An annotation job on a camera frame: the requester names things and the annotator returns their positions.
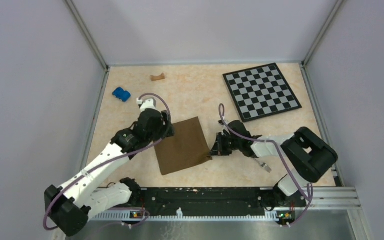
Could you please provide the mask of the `brown fabric napkin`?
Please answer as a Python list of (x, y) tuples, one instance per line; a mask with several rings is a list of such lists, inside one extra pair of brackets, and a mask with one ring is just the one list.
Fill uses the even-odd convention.
[(198, 117), (177, 122), (173, 127), (174, 136), (165, 138), (154, 147), (163, 176), (213, 159)]

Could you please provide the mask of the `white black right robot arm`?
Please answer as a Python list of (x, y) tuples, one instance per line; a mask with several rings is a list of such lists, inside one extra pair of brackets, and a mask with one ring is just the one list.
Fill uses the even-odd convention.
[(223, 130), (217, 133), (210, 156), (229, 156), (239, 151), (255, 160), (280, 158), (287, 174), (273, 188), (273, 200), (279, 206), (287, 206), (296, 192), (317, 183), (339, 159), (332, 147), (305, 126), (294, 133), (263, 136), (251, 135), (239, 120), (220, 120), (219, 124)]

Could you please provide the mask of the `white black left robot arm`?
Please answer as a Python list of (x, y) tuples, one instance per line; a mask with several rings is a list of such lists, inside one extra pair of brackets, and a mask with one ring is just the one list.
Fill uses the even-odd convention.
[(157, 95), (148, 99), (139, 97), (136, 103), (140, 114), (130, 127), (119, 130), (103, 151), (74, 177), (45, 190), (43, 227), (46, 230), (50, 229), (47, 220), (51, 219), (54, 229), (73, 237), (96, 215), (118, 205), (134, 207), (140, 202), (141, 187), (132, 178), (123, 178), (103, 190), (98, 188), (137, 154), (174, 136), (170, 109), (166, 104), (165, 110), (157, 110), (158, 98)]

